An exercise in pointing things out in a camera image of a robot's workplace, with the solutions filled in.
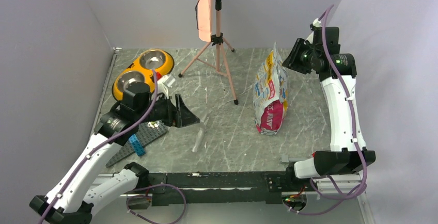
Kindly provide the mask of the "pet food bag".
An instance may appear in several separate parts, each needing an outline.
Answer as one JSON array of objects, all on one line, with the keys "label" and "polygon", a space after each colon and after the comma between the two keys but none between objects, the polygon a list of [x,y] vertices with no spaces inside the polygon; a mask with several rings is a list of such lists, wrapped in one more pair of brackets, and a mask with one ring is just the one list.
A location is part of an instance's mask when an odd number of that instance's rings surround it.
[{"label": "pet food bag", "polygon": [[263,135],[277,134],[288,110],[289,79],[282,62],[274,43],[256,74],[253,88],[255,126]]}]

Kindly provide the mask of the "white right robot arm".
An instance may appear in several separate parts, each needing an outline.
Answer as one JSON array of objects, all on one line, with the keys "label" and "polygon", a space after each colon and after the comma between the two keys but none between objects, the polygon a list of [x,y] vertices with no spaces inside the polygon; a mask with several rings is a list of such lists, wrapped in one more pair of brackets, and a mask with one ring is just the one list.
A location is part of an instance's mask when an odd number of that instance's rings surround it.
[{"label": "white right robot arm", "polygon": [[359,125],[354,56],[340,52],[339,28],[314,27],[308,39],[298,38],[283,66],[308,74],[315,71],[329,109],[330,150],[316,151],[312,158],[293,164],[285,176],[290,190],[299,190],[305,179],[325,175],[354,174],[376,161],[368,150]]}]

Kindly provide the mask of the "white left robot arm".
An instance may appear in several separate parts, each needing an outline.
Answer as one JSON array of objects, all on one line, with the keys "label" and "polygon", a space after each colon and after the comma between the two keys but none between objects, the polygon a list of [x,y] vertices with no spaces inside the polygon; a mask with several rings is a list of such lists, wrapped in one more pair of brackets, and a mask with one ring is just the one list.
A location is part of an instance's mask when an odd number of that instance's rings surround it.
[{"label": "white left robot arm", "polygon": [[144,192],[150,185],[149,171],[128,163],[113,178],[91,188],[106,163],[129,141],[144,122],[159,121],[169,127],[186,127],[200,119],[184,104],[181,95],[169,98],[162,87],[150,89],[132,83],[104,114],[86,148],[63,179],[47,194],[36,195],[30,208],[49,223],[90,223],[92,217],[119,195]]}]

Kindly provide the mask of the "yellow double pet bowl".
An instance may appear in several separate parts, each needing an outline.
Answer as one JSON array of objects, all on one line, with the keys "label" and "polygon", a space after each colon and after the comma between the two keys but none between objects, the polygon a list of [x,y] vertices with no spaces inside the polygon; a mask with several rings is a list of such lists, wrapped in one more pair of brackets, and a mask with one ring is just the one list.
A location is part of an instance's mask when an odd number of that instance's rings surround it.
[{"label": "yellow double pet bowl", "polygon": [[112,86],[112,96],[120,101],[124,90],[134,82],[147,84],[154,89],[152,71],[161,78],[172,72],[175,66],[174,58],[170,53],[161,49],[149,49],[142,52],[122,73],[120,73]]}]

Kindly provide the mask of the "grey building baseplate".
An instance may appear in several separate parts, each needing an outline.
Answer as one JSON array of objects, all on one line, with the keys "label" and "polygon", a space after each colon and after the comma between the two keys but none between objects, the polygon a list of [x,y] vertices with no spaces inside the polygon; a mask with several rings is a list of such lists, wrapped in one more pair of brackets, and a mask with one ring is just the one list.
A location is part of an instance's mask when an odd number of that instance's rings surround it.
[{"label": "grey building baseplate", "polygon": [[[158,140],[162,136],[168,133],[168,128],[161,122],[147,122],[139,125],[138,131],[135,133],[140,140],[144,150],[145,147],[152,142]],[[128,141],[107,163],[106,168],[110,168],[123,159],[129,157],[132,154],[136,154]]]}]

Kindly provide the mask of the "blue building brick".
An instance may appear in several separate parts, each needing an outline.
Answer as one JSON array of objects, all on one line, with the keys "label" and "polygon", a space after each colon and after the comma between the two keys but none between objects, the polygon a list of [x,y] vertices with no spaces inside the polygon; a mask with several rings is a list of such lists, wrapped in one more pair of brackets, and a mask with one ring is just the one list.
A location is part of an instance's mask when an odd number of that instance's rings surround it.
[{"label": "blue building brick", "polygon": [[131,147],[133,148],[134,152],[137,154],[137,156],[141,157],[146,154],[140,140],[137,138],[135,134],[133,134],[129,138],[129,142],[131,144]]}]

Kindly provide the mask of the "pink tripod stand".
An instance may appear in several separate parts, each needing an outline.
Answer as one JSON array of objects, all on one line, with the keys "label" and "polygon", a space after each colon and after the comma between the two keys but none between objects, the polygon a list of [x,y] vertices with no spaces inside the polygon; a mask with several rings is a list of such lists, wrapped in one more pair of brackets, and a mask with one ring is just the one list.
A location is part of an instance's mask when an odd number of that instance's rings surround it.
[{"label": "pink tripod stand", "polygon": [[[239,101],[237,98],[237,94],[234,88],[230,67],[228,63],[228,59],[226,56],[226,51],[224,46],[228,46],[228,48],[234,52],[235,48],[231,46],[230,42],[224,37],[221,29],[222,29],[222,0],[212,0],[211,5],[211,41],[205,42],[206,44],[200,49],[200,51],[195,55],[195,57],[188,63],[188,65],[178,74],[179,77],[182,77],[185,72],[191,67],[191,65],[195,61],[200,61],[205,65],[213,68],[215,72],[219,75],[222,75],[228,78],[230,90],[233,96],[233,102],[235,105],[238,105]],[[210,46],[215,47],[215,64],[212,65],[199,57],[202,53]]]}]

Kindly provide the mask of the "pink light panel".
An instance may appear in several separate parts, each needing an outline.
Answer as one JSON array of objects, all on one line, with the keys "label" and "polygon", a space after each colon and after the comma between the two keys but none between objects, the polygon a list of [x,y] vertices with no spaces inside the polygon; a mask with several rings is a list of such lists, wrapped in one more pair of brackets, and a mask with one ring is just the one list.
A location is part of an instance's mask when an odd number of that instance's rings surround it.
[{"label": "pink light panel", "polygon": [[211,41],[211,5],[212,0],[197,0],[195,5],[198,36],[204,42]]}]

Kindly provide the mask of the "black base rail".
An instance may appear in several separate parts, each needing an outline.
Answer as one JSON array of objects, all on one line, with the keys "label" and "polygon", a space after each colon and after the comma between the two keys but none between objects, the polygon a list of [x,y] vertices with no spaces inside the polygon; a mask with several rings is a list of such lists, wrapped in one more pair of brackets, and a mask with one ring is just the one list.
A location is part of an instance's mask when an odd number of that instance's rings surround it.
[{"label": "black base rail", "polygon": [[152,206],[199,203],[264,202],[281,204],[293,195],[312,192],[308,179],[290,169],[250,172],[150,173],[141,177],[135,193],[151,195]]}]

